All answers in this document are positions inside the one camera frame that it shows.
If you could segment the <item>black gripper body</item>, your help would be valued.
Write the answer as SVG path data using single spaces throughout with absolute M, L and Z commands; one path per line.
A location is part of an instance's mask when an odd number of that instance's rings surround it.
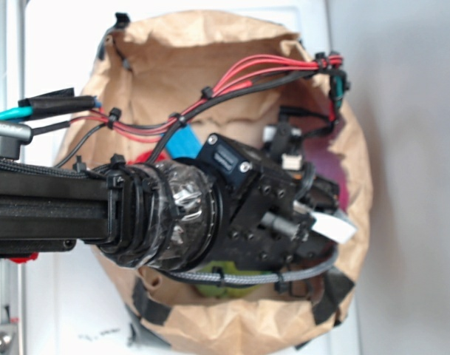
M 208 262 L 239 270 L 279 270 L 294 261 L 329 257 L 357 232 L 340 209 L 336 183 L 284 170 L 263 151 L 210 135 L 197 156 L 214 178 L 219 228 Z

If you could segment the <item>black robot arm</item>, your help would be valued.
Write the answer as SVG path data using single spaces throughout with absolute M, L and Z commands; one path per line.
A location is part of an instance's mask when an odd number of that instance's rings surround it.
M 356 232 L 338 187 L 283 169 L 266 153 L 212 134 L 194 159 L 101 172 L 24 174 L 0 162 L 0 257 L 97 246 L 119 266 L 191 271 L 232 262 L 277 271 L 325 259 Z

